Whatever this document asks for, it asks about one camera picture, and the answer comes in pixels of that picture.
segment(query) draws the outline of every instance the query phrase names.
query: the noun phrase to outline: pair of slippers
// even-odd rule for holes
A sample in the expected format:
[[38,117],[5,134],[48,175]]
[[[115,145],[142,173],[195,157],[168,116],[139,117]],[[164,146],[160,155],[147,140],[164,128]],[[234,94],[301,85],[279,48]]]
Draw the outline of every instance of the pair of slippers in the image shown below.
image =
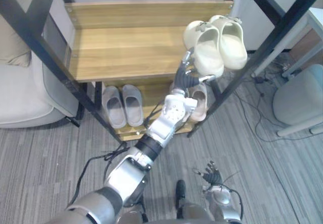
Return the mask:
[[111,126],[124,127],[127,122],[132,127],[143,123],[142,97],[140,90],[130,84],[122,87],[122,98],[115,86],[107,87],[102,94],[102,105]]
[[185,29],[184,44],[193,50],[194,64],[203,75],[220,77],[224,67],[242,69],[247,62],[243,30],[238,19],[212,16],[208,22],[193,21]]

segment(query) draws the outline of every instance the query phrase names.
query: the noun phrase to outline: shoe rack shelf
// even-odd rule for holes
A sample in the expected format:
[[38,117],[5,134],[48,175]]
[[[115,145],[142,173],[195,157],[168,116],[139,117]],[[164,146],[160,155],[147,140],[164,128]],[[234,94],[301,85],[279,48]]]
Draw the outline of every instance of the shoe rack shelf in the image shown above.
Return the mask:
[[[185,27],[194,20],[227,15],[232,5],[233,1],[66,4],[76,29],[69,71],[78,82],[137,86],[146,117],[169,91],[186,50]],[[193,126],[188,122],[178,132]],[[144,131],[143,126],[125,126],[116,133],[122,140],[134,140]]]

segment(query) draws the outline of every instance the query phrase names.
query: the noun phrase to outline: white stool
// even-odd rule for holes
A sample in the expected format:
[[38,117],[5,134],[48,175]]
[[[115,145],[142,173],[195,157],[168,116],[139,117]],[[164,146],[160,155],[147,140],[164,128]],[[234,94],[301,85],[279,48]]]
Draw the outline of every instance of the white stool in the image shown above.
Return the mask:
[[274,95],[273,110],[279,121],[291,125],[278,131],[279,136],[323,123],[323,66],[312,65],[280,87]]

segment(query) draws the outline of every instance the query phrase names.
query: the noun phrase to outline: white clog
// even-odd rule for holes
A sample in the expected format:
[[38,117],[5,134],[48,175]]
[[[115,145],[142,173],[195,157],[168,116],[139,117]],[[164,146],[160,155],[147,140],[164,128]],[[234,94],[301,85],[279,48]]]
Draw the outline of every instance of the white clog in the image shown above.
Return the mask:
[[191,115],[191,119],[201,122],[206,117],[207,112],[207,89],[204,83],[189,88],[190,96],[197,100],[197,107]]
[[247,63],[247,51],[238,19],[217,15],[212,16],[209,22],[219,30],[219,50],[224,66],[232,70],[242,69]]
[[183,35],[187,50],[194,48],[194,65],[202,76],[220,77],[224,63],[219,51],[219,31],[209,22],[193,21]]

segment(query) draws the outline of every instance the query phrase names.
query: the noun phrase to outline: cable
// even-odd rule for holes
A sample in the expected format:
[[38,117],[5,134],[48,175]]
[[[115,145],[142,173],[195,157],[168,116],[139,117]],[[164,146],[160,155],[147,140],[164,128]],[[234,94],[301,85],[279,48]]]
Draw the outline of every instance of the cable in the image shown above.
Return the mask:
[[[239,99],[239,102],[240,102],[241,107],[242,107],[242,110],[243,110],[244,118],[245,118],[245,120],[246,120],[246,122],[247,122],[248,127],[250,128],[250,131],[252,132],[252,134],[253,134],[255,137],[258,137],[261,141],[264,141],[264,142],[276,142],[276,141],[280,141],[280,140],[297,141],[297,140],[302,140],[302,139],[306,139],[306,138],[310,138],[310,137],[313,137],[313,136],[317,136],[317,135],[319,135],[319,134],[317,134],[317,135],[307,136],[307,137],[298,138],[298,139],[280,138],[280,139],[274,139],[274,140],[265,140],[265,139],[263,139],[262,137],[260,137],[260,136],[259,136],[259,134],[257,133],[257,127],[258,127],[258,125],[260,124],[261,119],[262,119],[262,116],[263,116],[262,112],[261,112],[261,111],[259,110],[259,108],[258,108],[258,107],[259,107],[259,103],[257,104],[257,107],[255,107],[255,106],[253,106],[252,104],[248,103],[249,105],[251,105],[253,108],[255,108],[255,109],[257,110],[257,112],[259,113],[259,116],[260,116],[260,117],[259,117],[259,120],[258,120],[258,122],[257,122],[257,124],[256,124],[256,126],[255,126],[255,128],[254,128],[254,131],[253,131],[253,129],[252,129],[252,127],[251,127],[251,124],[250,124],[250,122],[249,122],[249,120],[248,120],[248,118],[247,118],[246,110],[245,110],[245,108],[244,108],[244,106],[243,106],[243,103],[242,103],[242,102],[243,102],[243,100],[241,99],[241,97],[238,95],[238,93],[237,93],[237,92],[234,92],[234,94],[235,94],[235,96],[237,96],[237,97],[238,97],[238,99]],[[265,157],[266,157],[266,159],[267,159],[267,161],[268,161],[269,165],[271,166],[271,168],[272,168],[272,170],[273,170],[273,172],[274,172],[274,174],[275,174],[275,176],[276,176],[276,178],[277,178],[278,182],[279,182],[279,183],[280,183],[280,185],[282,186],[282,189],[283,189],[283,191],[284,191],[284,193],[285,193],[285,195],[286,195],[286,197],[287,197],[287,199],[288,199],[288,202],[289,202],[289,204],[290,204],[290,206],[291,206],[291,208],[292,208],[292,210],[293,210],[293,212],[294,212],[295,218],[297,219],[297,222],[300,224],[300,220],[299,220],[299,218],[298,218],[298,216],[297,216],[296,210],[295,210],[295,208],[294,208],[294,206],[293,206],[293,203],[292,203],[292,201],[291,201],[291,199],[290,199],[290,197],[289,197],[289,195],[288,195],[288,193],[287,193],[287,190],[286,190],[285,186],[283,185],[283,182],[282,182],[282,181],[281,181],[281,179],[279,178],[279,176],[278,176],[278,174],[277,174],[277,172],[276,172],[276,170],[275,170],[275,168],[274,168],[274,165],[272,164],[272,162],[271,162],[270,158],[268,157],[268,155],[267,155],[267,153],[266,153],[266,151],[265,151],[264,147],[262,146],[262,144],[261,144],[260,142],[258,142],[258,144],[259,144],[259,146],[260,146],[261,150],[263,151],[263,153],[264,153],[264,155],[265,155]]]
[[114,151],[112,151],[112,152],[109,152],[109,153],[107,153],[107,154],[105,154],[105,155],[100,155],[100,156],[96,156],[96,157],[91,157],[91,158],[86,162],[86,164],[85,164],[85,166],[84,166],[84,168],[83,168],[83,171],[82,171],[82,173],[81,173],[81,175],[80,175],[80,177],[79,177],[79,179],[78,179],[78,181],[77,181],[76,188],[75,188],[75,192],[74,192],[74,196],[72,197],[72,199],[71,199],[71,201],[69,202],[68,206],[72,205],[72,204],[75,202],[76,198],[78,197],[78,195],[79,195],[79,193],[80,193],[80,186],[81,186],[82,179],[83,179],[83,177],[84,177],[84,175],[85,175],[85,172],[86,172],[87,167],[89,166],[90,162],[91,162],[92,160],[99,159],[99,158],[104,158],[104,160],[105,160],[105,161],[108,161],[108,160],[110,160],[110,159],[112,158],[112,159],[110,160],[110,163],[111,163],[111,161],[112,161],[116,156],[118,156],[118,155],[119,155],[119,154],[121,154],[122,152],[125,152],[125,151],[127,151],[127,150],[129,149],[129,147],[126,147],[126,145],[127,145],[127,143],[126,143],[126,142],[122,142],[122,144],[120,144],[120,146],[119,146],[116,150],[114,150]]
[[234,190],[234,189],[229,188],[228,186],[226,186],[224,184],[220,184],[219,186],[226,187],[229,190],[229,192],[234,192],[234,193],[236,193],[238,195],[238,197],[239,197],[239,204],[240,204],[240,220],[242,220],[244,208],[243,208],[242,198],[241,198],[239,192],[236,191],[236,190]]
[[228,179],[230,179],[230,178],[232,178],[234,175],[236,175],[237,173],[239,173],[240,172],[240,170],[239,171],[236,171],[234,174],[231,174],[231,175],[229,175],[223,182],[222,182],[222,184],[224,184]]
[[259,108],[258,108],[258,106],[257,107],[255,107],[254,105],[252,105],[252,104],[250,104],[250,103],[248,103],[248,105],[251,105],[254,109],[256,109],[257,110],[257,112],[258,112],[258,114],[259,114],[259,120],[258,120],[258,122],[257,122],[257,124],[256,124],[256,126],[255,126],[255,128],[253,129],[252,127],[251,127],[251,124],[250,124],[250,122],[249,122],[249,120],[248,120],[248,118],[247,118],[247,115],[246,115],[246,110],[245,110],[245,108],[244,108],[244,106],[243,106],[243,99],[241,99],[241,97],[238,95],[238,93],[237,92],[234,92],[234,95],[236,96],[236,97],[238,97],[238,99],[239,99],[239,101],[240,101],[240,104],[241,104],[241,106],[242,106],[242,111],[243,111],[243,115],[244,115],[244,118],[245,118],[245,120],[246,120],[246,122],[247,122],[247,125],[248,125],[248,127],[250,128],[250,130],[251,130],[251,132],[252,132],[252,134],[255,136],[255,137],[257,137],[257,138],[259,138],[261,141],[264,141],[264,142],[276,142],[276,141],[282,141],[282,140],[287,140],[287,141],[298,141],[298,140],[303,140],[303,139],[307,139],[307,138],[311,138],[311,137],[314,137],[314,136],[317,136],[317,135],[320,135],[320,134],[323,134],[323,133],[319,133],[319,134],[316,134],[316,135],[311,135],[311,136],[307,136],[307,137],[302,137],[302,138],[295,138],[295,139],[293,139],[293,138],[279,138],[279,139],[273,139],[273,140],[266,140],[266,139],[263,139],[260,135],[259,135],[259,133],[257,132],[257,128],[258,128],[258,126],[259,126],[259,124],[260,124],[260,122],[261,122],[261,119],[262,119],[262,117],[263,117],[263,113],[259,110]]
[[162,104],[164,102],[164,99],[161,100],[160,102],[157,103],[157,105],[154,107],[154,109],[150,112],[150,114],[145,118],[145,120],[143,121],[143,125],[146,129],[148,129],[149,127],[149,122],[150,122],[150,118],[152,118],[155,114],[161,112],[162,109],[159,109],[157,111],[155,111],[157,109],[157,107]]
[[115,159],[117,156],[119,156],[121,153],[128,151],[128,149],[129,149],[129,147],[126,147],[122,150],[118,150],[118,149],[120,149],[120,147],[121,147],[121,145],[115,151],[108,153],[108,154],[110,154],[110,157],[104,158],[104,160],[108,161],[108,162],[107,162],[107,165],[105,166],[104,172],[103,172],[103,183],[106,180],[106,173],[107,173],[109,166],[112,163],[112,160]]

